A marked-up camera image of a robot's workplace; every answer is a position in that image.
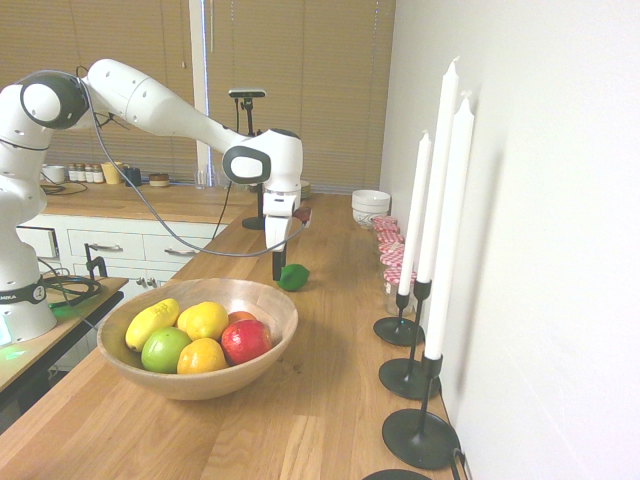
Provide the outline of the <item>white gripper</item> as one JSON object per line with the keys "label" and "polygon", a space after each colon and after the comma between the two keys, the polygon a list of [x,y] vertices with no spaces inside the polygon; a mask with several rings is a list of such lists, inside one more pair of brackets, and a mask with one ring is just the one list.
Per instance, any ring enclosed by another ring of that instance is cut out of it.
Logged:
{"label": "white gripper", "polygon": [[272,252],[272,277],[281,278],[281,268],[287,264],[286,238],[294,211],[300,206],[299,194],[265,194],[263,213],[266,247]]}

